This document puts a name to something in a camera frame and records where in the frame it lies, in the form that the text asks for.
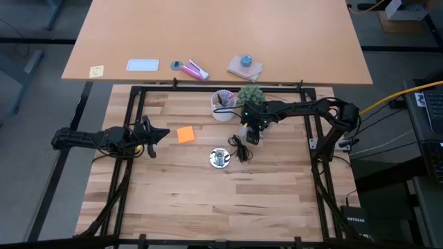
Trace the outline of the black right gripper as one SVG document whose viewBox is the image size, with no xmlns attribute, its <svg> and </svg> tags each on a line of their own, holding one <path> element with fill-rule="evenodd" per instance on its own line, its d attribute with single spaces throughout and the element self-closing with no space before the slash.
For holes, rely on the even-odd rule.
<svg viewBox="0 0 443 249">
<path fill-rule="evenodd" d="M 249 128 L 246 132 L 246 141 L 252 145 L 258 145 L 260 133 L 267 129 L 272 122 L 277 122 L 275 115 L 266 113 L 267 103 L 256 105 L 253 102 L 245 102 L 241 111 L 241 124 Z"/>
</svg>

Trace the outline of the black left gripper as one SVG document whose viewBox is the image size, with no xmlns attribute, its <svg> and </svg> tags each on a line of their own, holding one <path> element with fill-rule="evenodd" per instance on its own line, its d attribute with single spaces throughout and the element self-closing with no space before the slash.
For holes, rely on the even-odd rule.
<svg viewBox="0 0 443 249">
<path fill-rule="evenodd" d="M 149 118 L 143 116 L 141 121 L 135 122 L 133 124 L 134 128 L 132 134 L 138 141 L 137 156 L 141 156 L 145 151 L 150 158 L 156 158 L 156 152 L 154 151 L 154 143 L 157 145 L 164 137 L 169 133 L 169 129 L 154 129 L 154 140 L 152 137 L 152 126 L 150 124 Z"/>
</svg>

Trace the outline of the white lightbulb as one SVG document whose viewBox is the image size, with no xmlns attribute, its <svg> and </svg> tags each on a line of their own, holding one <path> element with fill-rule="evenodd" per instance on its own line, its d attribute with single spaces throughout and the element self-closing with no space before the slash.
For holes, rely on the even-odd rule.
<svg viewBox="0 0 443 249">
<path fill-rule="evenodd" d="M 267 134 L 271 131 L 272 125 L 270 125 L 268 128 L 264 129 L 263 131 L 259 132 L 260 138 L 265 138 Z M 237 135 L 242 139 L 246 140 L 247 133 L 249 131 L 252 131 L 252 128 L 245 127 L 243 124 L 239 124 Z"/>
</svg>

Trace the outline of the green potted succulent plant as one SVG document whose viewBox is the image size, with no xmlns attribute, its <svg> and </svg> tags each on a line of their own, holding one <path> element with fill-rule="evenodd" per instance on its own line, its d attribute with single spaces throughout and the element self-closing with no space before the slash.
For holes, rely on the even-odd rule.
<svg viewBox="0 0 443 249">
<path fill-rule="evenodd" d="M 259 86 L 246 85 L 242 87 L 237 94 L 237 104 L 243 105 L 245 102 L 252 102 L 260 105 L 265 102 L 265 94 Z"/>
</svg>

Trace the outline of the orange sticky note pad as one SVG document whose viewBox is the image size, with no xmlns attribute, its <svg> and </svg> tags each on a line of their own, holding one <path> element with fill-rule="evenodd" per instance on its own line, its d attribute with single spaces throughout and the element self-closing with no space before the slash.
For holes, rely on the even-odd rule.
<svg viewBox="0 0 443 249">
<path fill-rule="evenodd" d="M 177 129 L 177 138 L 179 143 L 191 142 L 195 140 L 194 130 L 192 126 Z"/>
</svg>

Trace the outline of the white textured pen cup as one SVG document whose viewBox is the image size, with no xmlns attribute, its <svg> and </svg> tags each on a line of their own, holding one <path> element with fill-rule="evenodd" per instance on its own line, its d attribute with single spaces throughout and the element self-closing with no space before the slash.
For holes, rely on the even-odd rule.
<svg viewBox="0 0 443 249">
<path fill-rule="evenodd" d="M 220 94 L 220 96 L 223 98 L 224 107 L 218 105 L 217 94 Z M 228 91 L 226 89 L 218 90 L 217 92 L 215 92 L 212 95 L 211 100 L 210 100 L 212 115 L 217 121 L 220 121 L 220 122 L 228 122 L 235 115 L 233 113 L 234 112 L 233 108 L 236 106 L 236 96 L 235 96 L 235 99 L 232 100 L 232 102 L 229 105 L 225 105 L 225 95 L 227 95 L 227 94 L 234 94 L 234 93 L 231 91 Z"/>
</svg>

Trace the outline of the brown notebook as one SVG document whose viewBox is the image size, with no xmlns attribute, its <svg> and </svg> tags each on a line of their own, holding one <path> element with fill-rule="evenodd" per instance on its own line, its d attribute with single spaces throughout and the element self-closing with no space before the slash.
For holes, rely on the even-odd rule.
<svg viewBox="0 0 443 249">
<path fill-rule="evenodd" d="M 232 58 L 232 60 L 229 62 L 226 70 L 229 73 L 232 73 L 245 80 L 248 80 L 250 82 L 256 82 L 263 70 L 263 64 L 261 62 L 255 61 L 252 58 L 253 59 L 252 64 L 249 67 L 243 67 L 240 64 L 240 57 L 241 56 L 239 55 L 235 55 Z"/>
</svg>

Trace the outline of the white rectangular card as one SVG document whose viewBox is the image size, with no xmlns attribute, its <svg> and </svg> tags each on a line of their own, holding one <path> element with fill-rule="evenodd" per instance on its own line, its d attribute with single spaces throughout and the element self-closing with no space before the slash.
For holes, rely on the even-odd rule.
<svg viewBox="0 0 443 249">
<path fill-rule="evenodd" d="M 158 69 L 158 59 L 130 59 L 127 63 L 127 71 L 155 72 Z"/>
</svg>

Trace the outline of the beige wooden desk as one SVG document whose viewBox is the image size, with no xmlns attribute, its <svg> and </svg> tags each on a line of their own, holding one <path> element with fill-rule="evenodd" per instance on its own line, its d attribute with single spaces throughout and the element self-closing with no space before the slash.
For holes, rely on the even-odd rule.
<svg viewBox="0 0 443 249">
<path fill-rule="evenodd" d="M 212 82 L 235 82 L 235 55 L 263 64 L 260 82 L 370 85 L 372 78 L 345 0 L 93 0 L 62 77 L 159 82 L 188 76 L 196 62 Z M 155 72 L 127 71 L 158 59 Z M 89 77 L 92 66 L 102 77 Z"/>
</svg>

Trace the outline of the black network router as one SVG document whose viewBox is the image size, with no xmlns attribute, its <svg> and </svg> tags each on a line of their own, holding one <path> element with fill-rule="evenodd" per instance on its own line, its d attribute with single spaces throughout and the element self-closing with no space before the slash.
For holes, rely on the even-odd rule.
<svg viewBox="0 0 443 249">
<path fill-rule="evenodd" d="M 341 206 L 341 212 L 343 213 L 346 221 L 360 234 L 365 237 L 368 233 L 368 216 L 367 212 L 360 207 Z"/>
</svg>

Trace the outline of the cardboard box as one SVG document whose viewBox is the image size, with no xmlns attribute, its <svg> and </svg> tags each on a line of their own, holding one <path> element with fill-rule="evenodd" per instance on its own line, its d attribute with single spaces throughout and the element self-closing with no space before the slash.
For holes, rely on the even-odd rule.
<svg viewBox="0 0 443 249">
<path fill-rule="evenodd" d="M 385 33 L 421 34 L 437 0 L 390 0 L 377 16 Z"/>
</svg>

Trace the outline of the black metal table frame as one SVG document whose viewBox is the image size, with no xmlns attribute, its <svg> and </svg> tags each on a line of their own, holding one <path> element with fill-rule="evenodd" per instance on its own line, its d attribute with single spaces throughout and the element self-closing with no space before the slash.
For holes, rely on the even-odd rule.
<svg viewBox="0 0 443 249">
<path fill-rule="evenodd" d="M 223 169 L 209 163 L 213 149 L 234 151 L 228 139 L 239 118 L 214 119 L 211 86 L 116 85 L 104 128 L 147 116 L 170 133 L 147 154 L 131 162 L 99 158 L 91 168 L 76 232 L 84 232 L 106 205 L 124 174 L 129 187 L 98 234 L 115 234 L 124 243 L 141 235 L 162 241 L 272 241 L 288 246 L 296 237 L 317 244 L 335 237 L 340 226 L 315 191 L 322 181 L 338 203 L 350 198 L 354 178 L 347 156 L 314 169 L 309 140 L 326 134 L 317 117 L 292 117 L 273 124 L 252 146 L 253 157 L 232 159 Z M 195 140 L 179 143 L 177 129 L 192 126 Z"/>
</svg>

